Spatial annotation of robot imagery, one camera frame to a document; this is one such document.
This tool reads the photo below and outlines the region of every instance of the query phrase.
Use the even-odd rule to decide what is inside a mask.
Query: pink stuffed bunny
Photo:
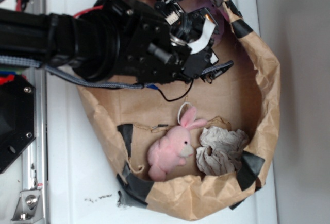
[[[149,176],[154,181],[164,181],[166,174],[177,165],[184,166],[186,158],[194,152],[190,145],[190,130],[205,126],[207,120],[196,119],[197,108],[189,108],[182,116],[178,126],[170,129],[165,136],[158,139],[148,151],[150,167]]]

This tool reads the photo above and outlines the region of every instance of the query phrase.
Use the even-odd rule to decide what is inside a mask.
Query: brown paper bag
[[[207,6],[216,19],[226,19],[224,35],[216,38],[213,50],[220,63],[234,61],[228,72],[213,84],[196,80],[185,99],[175,102],[166,102],[152,89],[78,89],[109,164],[123,186],[121,202],[197,220],[242,201],[264,186],[278,138],[280,73],[277,58],[243,21],[231,0],[184,0],[180,5],[186,12]],[[127,80],[131,78],[112,79]],[[187,88],[183,82],[161,86],[168,98],[180,96]],[[241,129],[249,135],[251,142],[238,172],[205,176],[198,171],[195,157],[190,157],[187,165],[177,167],[165,182],[150,180],[147,150],[177,124],[177,111],[184,101],[197,107],[198,118],[208,119],[208,126]],[[201,129],[192,131],[195,148],[200,134]]]

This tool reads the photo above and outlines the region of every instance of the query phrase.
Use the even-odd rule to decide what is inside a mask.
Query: gray braided cable
[[[21,57],[13,57],[13,56],[4,56],[0,55],[0,64],[12,65],[12,66],[20,66],[20,67],[34,67],[39,68],[41,66],[41,62]],[[128,84],[122,82],[87,82],[84,79],[77,78],[73,75],[70,75],[58,68],[51,67],[47,65],[45,70],[55,76],[62,78],[63,80],[69,81],[71,83],[82,85],[85,87],[91,88],[108,88],[108,89],[142,89],[144,87],[149,87],[153,85],[153,83],[147,84]]]

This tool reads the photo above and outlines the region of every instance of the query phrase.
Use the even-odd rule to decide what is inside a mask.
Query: crumpled paper
[[[228,131],[212,126],[204,128],[200,136],[201,147],[197,148],[197,166],[206,175],[223,175],[241,168],[241,155],[249,143],[242,131]]]

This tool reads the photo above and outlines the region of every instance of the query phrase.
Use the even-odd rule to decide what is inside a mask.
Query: hex screw
[[[127,61],[128,61],[128,62],[132,62],[132,61],[133,61],[133,59],[134,59],[134,58],[133,58],[133,56],[132,56],[132,55],[128,55],[128,56],[127,56]]]
[[[21,220],[27,220],[27,218],[28,218],[27,213],[21,214]]]
[[[142,25],[142,28],[143,28],[143,30],[148,30],[148,29],[149,29],[149,24],[144,23],[144,24]]]
[[[30,195],[25,199],[26,205],[32,206],[37,202],[37,198],[34,195]]]
[[[32,92],[32,88],[31,88],[31,87],[25,87],[25,88],[24,88],[24,93],[29,94],[29,93],[31,93],[31,92]]]
[[[129,16],[131,16],[131,15],[133,14],[133,10],[128,9],[128,10],[126,11],[126,14],[129,15]]]

